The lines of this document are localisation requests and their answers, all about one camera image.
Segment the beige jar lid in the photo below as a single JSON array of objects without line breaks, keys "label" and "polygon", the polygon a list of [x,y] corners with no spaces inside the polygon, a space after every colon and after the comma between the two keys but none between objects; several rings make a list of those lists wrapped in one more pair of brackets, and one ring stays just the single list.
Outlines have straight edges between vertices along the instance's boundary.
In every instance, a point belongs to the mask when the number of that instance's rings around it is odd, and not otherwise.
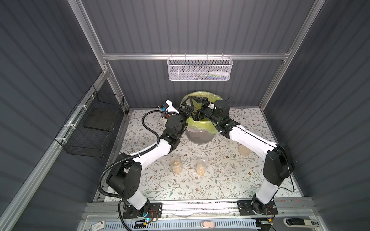
[{"label": "beige jar lid", "polygon": [[238,152],[241,156],[244,156],[244,157],[252,153],[252,151],[249,148],[245,147],[244,145],[239,145]]}]

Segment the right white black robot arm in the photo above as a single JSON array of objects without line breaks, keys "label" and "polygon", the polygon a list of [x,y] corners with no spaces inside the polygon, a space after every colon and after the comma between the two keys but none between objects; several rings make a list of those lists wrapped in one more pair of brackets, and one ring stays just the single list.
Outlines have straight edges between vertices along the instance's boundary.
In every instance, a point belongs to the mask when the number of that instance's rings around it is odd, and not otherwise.
[{"label": "right white black robot arm", "polygon": [[253,196],[252,204],[262,208],[267,206],[294,171],[289,146],[273,143],[248,131],[229,116],[230,108],[225,100],[210,102],[207,97],[189,96],[181,102],[180,108],[189,109],[194,121],[210,121],[219,134],[249,148],[264,161],[265,179]]}]

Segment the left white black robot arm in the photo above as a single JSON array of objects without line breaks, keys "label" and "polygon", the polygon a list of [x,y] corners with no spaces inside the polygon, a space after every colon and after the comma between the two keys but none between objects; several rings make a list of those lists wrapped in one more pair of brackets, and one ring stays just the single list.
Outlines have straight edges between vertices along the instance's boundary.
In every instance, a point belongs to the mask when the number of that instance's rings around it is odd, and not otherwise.
[{"label": "left white black robot arm", "polygon": [[[99,177],[98,191],[106,197],[118,198],[142,214],[146,213],[149,199],[139,190],[142,171],[177,148],[187,129],[187,120],[192,116],[193,111],[194,107],[185,103],[177,110],[167,101],[163,104],[162,110],[153,110],[144,114],[142,125],[156,136],[156,142],[135,154],[119,154],[116,161],[107,166]],[[168,116],[162,135],[145,124],[145,118],[153,113]]]}]

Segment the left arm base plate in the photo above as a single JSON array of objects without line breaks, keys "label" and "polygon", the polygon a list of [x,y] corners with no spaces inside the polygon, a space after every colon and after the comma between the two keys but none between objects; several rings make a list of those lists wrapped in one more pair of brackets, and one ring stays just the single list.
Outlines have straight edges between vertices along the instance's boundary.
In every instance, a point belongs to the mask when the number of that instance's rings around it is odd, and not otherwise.
[{"label": "left arm base plate", "polygon": [[123,218],[161,218],[163,203],[149,202],[140,210],[133,206],[124,206]]}]

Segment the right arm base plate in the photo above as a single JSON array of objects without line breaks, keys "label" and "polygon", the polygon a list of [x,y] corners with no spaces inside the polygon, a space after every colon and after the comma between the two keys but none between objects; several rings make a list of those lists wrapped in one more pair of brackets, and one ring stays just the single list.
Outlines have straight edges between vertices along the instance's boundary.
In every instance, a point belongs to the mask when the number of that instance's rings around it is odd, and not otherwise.
[{"label": "right arm base plate", "polygon": [[237,207],[241,216],[272,215],[278,214],[278,209],[273,200],[264,205],[258,200],[239,200]]}]

